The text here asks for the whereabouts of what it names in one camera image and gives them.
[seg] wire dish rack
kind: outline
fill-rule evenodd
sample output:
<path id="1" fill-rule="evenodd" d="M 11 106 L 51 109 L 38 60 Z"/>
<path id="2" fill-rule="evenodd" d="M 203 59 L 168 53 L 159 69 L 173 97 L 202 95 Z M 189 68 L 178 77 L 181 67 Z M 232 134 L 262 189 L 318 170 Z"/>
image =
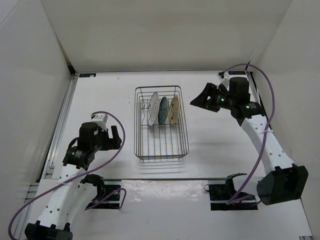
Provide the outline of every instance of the wire dish rack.
<path id="1" fill-rule="evenodd" d="M 159 100 L 166 97 L 169 105 L 174 96 L 179 98 L 180 111 L 175 124 L 169 118 L 160 125 L 158 118 L 148 125 L 148 106 L 157 92 Z M 188 131 L 181 88 L 173 86 L 141 86 L 135 89 L 134 99 L 134 154 L 142 163 L 177 162 L 189 153 Z"/>

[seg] white table surface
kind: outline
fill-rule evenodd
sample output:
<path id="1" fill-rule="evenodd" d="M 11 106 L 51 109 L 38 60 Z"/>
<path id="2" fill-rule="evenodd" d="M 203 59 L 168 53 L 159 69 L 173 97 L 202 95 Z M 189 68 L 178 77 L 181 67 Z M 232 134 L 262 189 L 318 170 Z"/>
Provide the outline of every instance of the white table surface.
<path id="1" fill-rule="evenodd" d="M 214 71 L 114 72 L 79 78 L 67 117 L 63 137 L 53 159 L 53 178 L 61 173 L 62 160 L 70 141 L 78 137 L 82 123 L 91 120 L 95 111 L 107 111 L 120 119 L 126 131 L 122 152 L 97 174 L 106 179 L 179 179 L 223 178 L 248 173 L 258 154 L 247 134 L 230 111 L 218 113 L 190 105 L 206 83 L 219 84 Z M 189 154 L 179 165 L 146 167 L 134 154 L 135 89 L 142 86 L 179 85 L 181 87 L 188 131 Z M 109 117 L 107 126 L 116 122 Z M 90 168 L 97 167 L 115 153 L 100 151 Z M 264 176 L 262 165 L 255 175 Z"/>
<path id="2" fill-rule="evenodd" d="M 299 240 L 311 236 L 300 200 L 258 210 L 211 211 L 204 180 L 123 180 L 123 208 L 91 209 L 71 224 L 74 240 Z M 42 179 L 37 195 L 57 184 Z M 29 222 L 49 201 L 33 203 Z"/>

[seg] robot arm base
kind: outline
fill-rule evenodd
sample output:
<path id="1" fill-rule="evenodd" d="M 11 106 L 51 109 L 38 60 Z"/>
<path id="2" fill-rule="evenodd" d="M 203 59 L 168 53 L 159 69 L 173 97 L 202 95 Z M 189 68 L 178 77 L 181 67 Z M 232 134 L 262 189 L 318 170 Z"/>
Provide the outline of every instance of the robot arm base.
<path id="1" fill-rule="evenodd" d="M 258 182 L 256 190 L 265 205 L 297 200 L 301 198 L 307 178 L 305 166 L 276 168 Z"/>
<path id="2" fill-rule="evenodd" d="M 66 224 L 64 230 L 55 229 L 55 226 L 51 227 L 41 226 L 40 221 L 35 224 L 28 223 L 24 233 L 28 240 L 72 240 L 73 234 L 69 230 L 69 226 Z"/>

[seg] white enclosure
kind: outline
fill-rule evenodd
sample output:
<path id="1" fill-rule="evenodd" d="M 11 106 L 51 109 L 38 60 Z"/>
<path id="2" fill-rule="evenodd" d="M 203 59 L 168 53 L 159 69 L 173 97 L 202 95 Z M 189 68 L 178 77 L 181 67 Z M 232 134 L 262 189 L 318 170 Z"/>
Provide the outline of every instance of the white enclosure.
<path id="1" fill-rule="evenodd" d="M 291 0 L 42 0 L 73 67 L 221 69 L 256 63 Z"/>

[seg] patterned plate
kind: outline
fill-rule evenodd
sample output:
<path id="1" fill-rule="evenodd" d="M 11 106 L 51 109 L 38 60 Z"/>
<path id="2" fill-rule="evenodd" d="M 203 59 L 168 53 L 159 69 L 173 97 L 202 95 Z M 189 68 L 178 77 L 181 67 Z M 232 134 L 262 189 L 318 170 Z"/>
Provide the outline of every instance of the patterned plate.
<path id="1" fill-rule="evenodd" d="M 168 117 L 168 111 L 169 111 L 169 101 L 164 96 L 161 99 L 160 107 L 159 107 L 159 115 L 158 115 L 158 122 L 160 125 L 164 124 L 167 117 Z"/>

